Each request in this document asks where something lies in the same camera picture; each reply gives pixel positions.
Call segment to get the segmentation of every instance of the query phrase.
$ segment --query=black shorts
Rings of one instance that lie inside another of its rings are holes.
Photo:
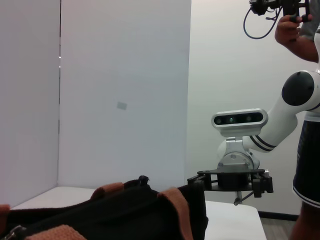
[[[320,208],[320,122],[303,123],[293,191],[305,203]]]

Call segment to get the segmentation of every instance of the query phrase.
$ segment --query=hand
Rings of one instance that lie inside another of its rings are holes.
[[[295,42],[299,38],[300,28],[299,25],[302,22],[302,17],[296,17],[296,22],[290,21],[290,15],[280,18],[275,30],[275,40],[281,45],[287,45],[291,42]]]

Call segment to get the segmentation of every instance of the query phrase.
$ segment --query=gray shirt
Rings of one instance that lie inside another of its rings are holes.
[[[302,24],[300,36],[313,41],[320,23],[320,0],[310,0],[310,14],[312,21]]]

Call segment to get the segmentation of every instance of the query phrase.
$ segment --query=white partition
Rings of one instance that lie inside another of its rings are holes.
[[[191,0],[65,0],[58,183],[184,183]]]
[[[0,1],[0,204],[57,184],[60,0]]]
[[[192,1],[186,178],[217,168],[217,148],[224,138],[211,125],[213,114],[250,108],[268,111],[291,74],[316,69],[314,63],[279,45],[274,31],[262,40],[248,38],[243,19],[249,7],[247,0]],[[265,17],[250,14],[247,31],[255,37],[264,35],[272,25]],[[244,204],[260,211],[299,214],[301,202],[292,192],[292,180],[304,114],[298,119],[297,129],[275,150],[257,153],[260,167],[273,177],[274,193],[251,197]],[[233,203],[235,194],[207,192],[206,197]]]

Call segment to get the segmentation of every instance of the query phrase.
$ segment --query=white table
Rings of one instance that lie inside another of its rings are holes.
[[[82,203],[94,189],[59,186],[13,209],[60,208]],[[209,223],[205,240],[266,240],[258,211],[252,206],[206,201]]]

